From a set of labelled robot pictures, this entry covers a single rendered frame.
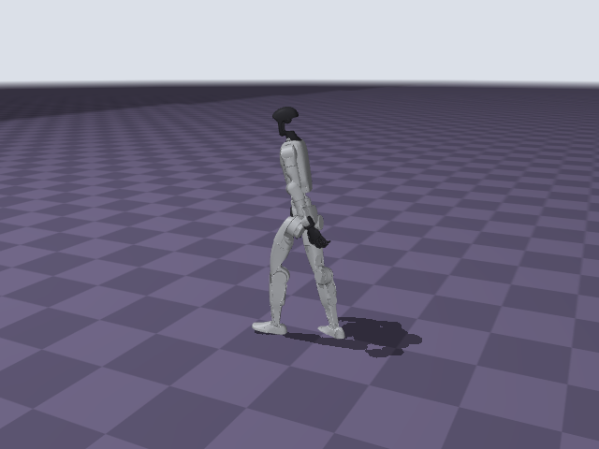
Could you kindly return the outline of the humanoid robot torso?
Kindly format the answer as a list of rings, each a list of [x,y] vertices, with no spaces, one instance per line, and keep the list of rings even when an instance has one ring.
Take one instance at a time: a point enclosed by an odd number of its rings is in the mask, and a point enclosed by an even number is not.
[[[289,140],[289,141],[288,141]],[[306,144],[304,142],[303,139],[301,139],[301,141],[296,141],[296,140],[292,140],[290,138],[286,139],[286,142],[284,144],[282,144],[281,149],[286,146],[286,145],[290,145],[293,144],[294,147],[297,150],[297,164],[298,164],[298,170],[299,170],[299,178],[300,178],[300,184],[301,184],[301,190],[305,196],[304,200],[305,203],[307,205],[307,208],[310,212],[310,215],[313,218],[313,221],[316,225],[318,218],[317,218],[317,209],[315,205],[312,205],[311,202],[311,198],[308,198],[308,196],[305,195],[305,193],[309,193],[312,191],[313,186],[312,186],[312,176],[311,176],[311,169],[310,169],[310,163],[309,163],[309,156],[308,156],[308,151],[307,151],[307,147]],[[284,176],[285,176],[285,182],[286,185],[288,185],[290,183],[290,179],[289,177],[286,175],[286,171],[285,171],[285,164],[282,160],[281,157],[281,149],[280,149],[280,165],[282,167]],[[297,211],[296,209],[293,209],[293,217],[298,217],[297,215]]]

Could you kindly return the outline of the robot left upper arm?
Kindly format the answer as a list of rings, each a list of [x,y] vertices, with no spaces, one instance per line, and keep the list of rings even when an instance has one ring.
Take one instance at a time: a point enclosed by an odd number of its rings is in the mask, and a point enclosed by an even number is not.
[[[285,164],[286,175],[289,177],[290,183],[295,182],[301,188],[300,174],[299,174],[298,164],[297,164],[297,150],[294,147],[294,145],[290,144],[290,145],[284,146],[281,149],[281,157]],[[286,192],[289,195],[291,195],[288,191],[288,185],[286,186],[285,189],[286,189]]]

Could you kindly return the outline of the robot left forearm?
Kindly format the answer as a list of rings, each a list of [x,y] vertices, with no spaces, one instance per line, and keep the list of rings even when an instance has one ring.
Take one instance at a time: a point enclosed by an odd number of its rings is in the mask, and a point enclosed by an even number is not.
[[[310,215],[310,212],[305,203],[305,200],[304,200],[305,196],[304,196],[302,190],[300,189],[300,187],[298,186],[297,183],[291,182],[288,185],[288,191],[293,197],[291,200],[295,205],[297,215],[300,218],[301,224],[305,227],[309,226],[310,223],[308,222],[307,217],[311,216],[311,215]]]

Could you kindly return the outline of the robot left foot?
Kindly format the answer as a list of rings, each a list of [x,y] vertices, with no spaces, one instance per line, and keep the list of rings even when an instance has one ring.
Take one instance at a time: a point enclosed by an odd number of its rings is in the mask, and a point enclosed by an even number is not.
[[[256,330],[256,331],[260,331],[260,332],[264,332],[264,333],[273,333],[273,334],[279,334],[279,335],[284,335],[287,333],[287,329],[285,324],[280,324],[279,326],[272,326],[272,321],[268,321],[268,322],[262,322],[262,323],[253,323],[252,324],[252,329]]]

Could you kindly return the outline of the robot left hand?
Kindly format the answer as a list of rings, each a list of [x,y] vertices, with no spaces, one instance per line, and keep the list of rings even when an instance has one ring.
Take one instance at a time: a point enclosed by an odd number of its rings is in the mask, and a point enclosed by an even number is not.
[[[310,225],[306,226],[306,227],[304,226],[304,229],[305,230],[308,229],[307,235],[308,235],[309,242],[311,244],[313,244],[316,248],[319,248],[319,249],[325,248],[326,246],[328,246],[330,243],[330,240],[329,241],[325,240],[322,237],[321,233],[314,227],[315,223],[314,223],[312,217],[308,216],[307,220],[310,223]]]

